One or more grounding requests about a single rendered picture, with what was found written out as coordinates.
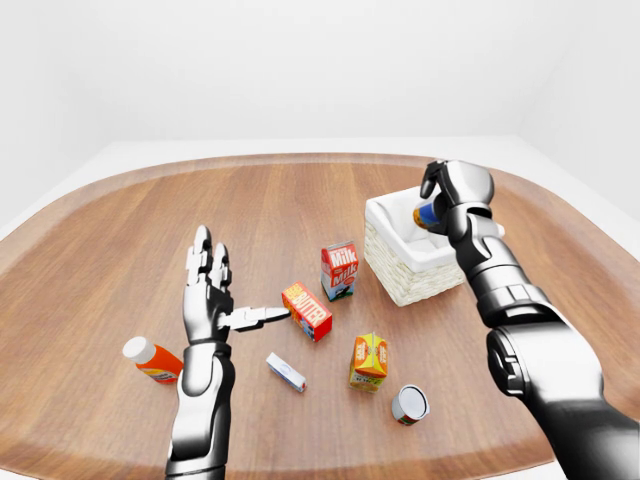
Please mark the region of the red and white milk carton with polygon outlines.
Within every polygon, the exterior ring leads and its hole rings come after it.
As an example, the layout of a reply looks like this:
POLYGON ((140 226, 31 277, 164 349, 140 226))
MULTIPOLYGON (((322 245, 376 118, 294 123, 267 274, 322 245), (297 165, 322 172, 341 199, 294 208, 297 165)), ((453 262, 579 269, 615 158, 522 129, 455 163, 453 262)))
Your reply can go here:
POLYGON ((321 250, 321 284, 330 301, 354 293, 359 260, 353 241, 321 250))

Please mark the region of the white wicker basket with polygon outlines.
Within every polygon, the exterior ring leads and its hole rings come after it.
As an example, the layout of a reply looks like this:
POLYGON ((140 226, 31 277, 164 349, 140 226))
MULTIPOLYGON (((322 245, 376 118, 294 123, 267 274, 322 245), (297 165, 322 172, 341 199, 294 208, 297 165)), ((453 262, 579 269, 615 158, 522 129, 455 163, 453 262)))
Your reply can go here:
POLYGON ((416 225, 418 186, 370 198, 365 205, 364 258, 396 305, 430 298, 465 281, 445 236, 416 225))

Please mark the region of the orange juice carton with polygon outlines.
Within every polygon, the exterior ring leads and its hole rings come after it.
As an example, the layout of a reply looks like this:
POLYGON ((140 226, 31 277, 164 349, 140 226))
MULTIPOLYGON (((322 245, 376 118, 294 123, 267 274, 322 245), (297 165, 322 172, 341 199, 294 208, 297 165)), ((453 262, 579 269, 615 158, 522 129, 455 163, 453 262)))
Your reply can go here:
POLYGON ((387 342, 371 332, 357 336, 350 364, 349 386, 377 392, 388 374, 387 342))

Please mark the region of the small white and blue box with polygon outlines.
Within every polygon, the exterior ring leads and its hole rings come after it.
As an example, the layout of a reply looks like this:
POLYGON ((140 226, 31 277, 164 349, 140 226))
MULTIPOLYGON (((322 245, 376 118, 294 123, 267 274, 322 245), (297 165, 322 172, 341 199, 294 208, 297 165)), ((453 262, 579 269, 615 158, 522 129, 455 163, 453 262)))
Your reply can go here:
POLYGON ((271 352, 268 355, 266 363, 274 373, 292 386, 296 391, 303 392, 306 389, 306 378, 274 352, 271 352))

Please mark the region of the orange bottle with white cap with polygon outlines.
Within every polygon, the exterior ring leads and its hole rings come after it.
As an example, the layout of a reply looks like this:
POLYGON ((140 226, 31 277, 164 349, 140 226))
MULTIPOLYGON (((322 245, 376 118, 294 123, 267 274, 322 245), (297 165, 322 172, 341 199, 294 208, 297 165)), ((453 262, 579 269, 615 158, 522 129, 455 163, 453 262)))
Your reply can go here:
POLYGON ((161 384, 175 383, 183 368, 178 357, 143 336, 128 340, 122 353, 140 371, 161 384))

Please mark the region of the blue and yellow soup can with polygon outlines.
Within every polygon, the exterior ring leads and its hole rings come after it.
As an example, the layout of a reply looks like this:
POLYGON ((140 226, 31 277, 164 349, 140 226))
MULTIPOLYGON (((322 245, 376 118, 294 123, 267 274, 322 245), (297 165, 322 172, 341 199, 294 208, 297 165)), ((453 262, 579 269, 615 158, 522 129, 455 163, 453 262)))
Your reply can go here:
POLYGON ((433 201, 421 202, 413 211, 413 219, 420 228, 431 233, 444 235, 446 233, 446 212, 446 202, 436 198, 433 201))

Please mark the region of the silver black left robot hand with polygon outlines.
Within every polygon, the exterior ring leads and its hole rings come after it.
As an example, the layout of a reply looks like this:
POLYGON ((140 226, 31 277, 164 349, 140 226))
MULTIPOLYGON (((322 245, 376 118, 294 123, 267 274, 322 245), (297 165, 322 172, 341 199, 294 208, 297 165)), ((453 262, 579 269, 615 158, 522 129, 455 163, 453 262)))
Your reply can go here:
POLYGON ((284 307, 236 308, 229 291, 232 271, 226 246, 213 243, 209 229, 198 227, 186 260, 183 318, 191 345, 226 341, 231 330, 259 329, 267 322, 287 318, 284 307))

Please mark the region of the red and orange butter box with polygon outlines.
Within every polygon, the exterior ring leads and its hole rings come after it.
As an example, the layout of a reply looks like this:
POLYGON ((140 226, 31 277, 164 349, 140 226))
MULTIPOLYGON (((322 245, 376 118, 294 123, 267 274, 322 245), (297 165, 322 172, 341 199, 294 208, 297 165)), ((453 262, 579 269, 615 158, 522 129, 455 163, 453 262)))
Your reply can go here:
POLYGON ((314 342, 331 330, 331 312, 302 283, 287 287, 282 292, 282 300, 295 322, 314 342))

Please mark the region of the red and green tomato can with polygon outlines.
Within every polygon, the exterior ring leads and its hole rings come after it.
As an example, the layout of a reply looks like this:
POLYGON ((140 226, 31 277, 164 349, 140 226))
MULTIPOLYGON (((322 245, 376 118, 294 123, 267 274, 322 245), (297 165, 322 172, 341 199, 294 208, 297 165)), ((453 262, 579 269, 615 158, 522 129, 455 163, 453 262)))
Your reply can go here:
POLYGON ((403 425, 413 425, 430 413, 425 393, 416 385, 403 386, 392 400, 394 419, 403 425))

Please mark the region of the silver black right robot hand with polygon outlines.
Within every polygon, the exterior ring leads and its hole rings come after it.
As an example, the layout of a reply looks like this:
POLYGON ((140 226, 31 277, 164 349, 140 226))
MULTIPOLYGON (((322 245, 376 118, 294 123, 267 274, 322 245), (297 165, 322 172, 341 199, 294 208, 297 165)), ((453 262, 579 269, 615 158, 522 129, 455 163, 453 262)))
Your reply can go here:
POLYGON ((420 197, 427 199, 440 187, 447 207, 465 203, 488 206, 494 196, 494 182, 489 171, 460 160, 434 160, 427 165, 420 197))

